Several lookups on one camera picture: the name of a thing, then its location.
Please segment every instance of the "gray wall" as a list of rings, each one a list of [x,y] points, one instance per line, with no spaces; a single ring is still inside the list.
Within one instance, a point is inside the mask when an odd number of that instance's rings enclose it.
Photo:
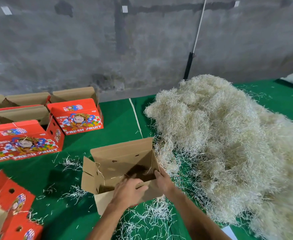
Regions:
[[[184,75],[203,1],[0,0],[0,93],[170,88]],[[208,0],[190,77],[292,73],[293,0],[235,1]]]

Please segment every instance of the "person's left hand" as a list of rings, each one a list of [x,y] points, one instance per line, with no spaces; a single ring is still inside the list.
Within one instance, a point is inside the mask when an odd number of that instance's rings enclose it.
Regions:
[[[114,189],[111,203],[119,205],[123,210],[136,205],[144,195],[144,192],[149,188],[147,185],[144,185],[136,189],[136,185],[142,182],[139,178],[130,178],[118,183]]]

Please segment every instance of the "green table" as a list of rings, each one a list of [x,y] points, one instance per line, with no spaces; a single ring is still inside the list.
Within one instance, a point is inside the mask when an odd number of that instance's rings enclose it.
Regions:
[[[269,80],[241,84],[237,87],[252,93],[266,108],[283,113],[293,120],[293,88]],[[150,136],[152,131],[149,128],[151,121],[143,115],[143,111],[153,99],[154,95],[132,99],[144,138]],[[59,163],[67,157],[79,158],[81,161],[84,155],[90,155],[89,150],[92,148],[141,139],[128,99],[101,103],[101,110],[105,128],[66,136],[62,152],[20,161],[0,162],[0,169],[37,197],[38,200],[32,205],[33,213],[37,213],[33,218],[44,218],[43,239],[85,239],[100,218],[90,193],[77,203],[70,198],[59,199],[69,192],[72,185],[81,185],[82,174],[80,170],[71,169],[63,172],[64,166]],[[54,188],[52,192],[44,191],[51,185]],[[142,211],[142,205],[139,205],[137,210]],[[173,216],[173,222],[171,233],[180,235],[183,239],[190,239],[178,214]],[[245,227],[231,228],[238,240],[255,239],[248,235]],[[158,234],[153,231],[139,233],[142,239]],[[173,239],[182,239],[181,237],[175,236]]]

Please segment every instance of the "cardboard box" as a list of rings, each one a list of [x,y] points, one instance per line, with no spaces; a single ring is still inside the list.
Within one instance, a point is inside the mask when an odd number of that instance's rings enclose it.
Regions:
[[[162,196],[154,175],[159,166],[152,141],[153,138],[145,138],[99,147],[90,150],[95,162],[83,158],[81,189],[94,194],[99,215],[111,201],[116,184],[125,176],[142,179],[137,187],[149,186],[139,203]]]
[[[103,115],[93,87],[53,92],[47,105],[66,135],[103,129]]]
[[[28,220],[35,196],[0,171],[1,240],[40,239],[42,226]]]
[[[44,105],[0,109],[0,125],[27,120],[37,120],[40,125],[48,125],[49,111]]]
[[[18,107],[28,105],[46,105],[50,99],[50,93],[39,92],[21,95],[0,95],[0,108]]]
[[[0,125],[0,161],[20,160],[62,150],[64,133],[51,116],[46,130],[37,120]]]

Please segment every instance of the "person's arm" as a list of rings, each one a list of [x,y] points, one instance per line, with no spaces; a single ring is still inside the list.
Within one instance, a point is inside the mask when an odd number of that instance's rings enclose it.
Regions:
[[[142,182],[138,178],[130,178],[116,185],[111,202],[86,240],[111,239],[124,211],[130,206],[136,205],[148,189],[146,185],[136,189],[136,185]]]
[[[160,170],[161,172],[154,172],[157,184],[168,200],[174,204],[192,240],[231,240],[215,222],[174,185],[164,169],[160,168]]]

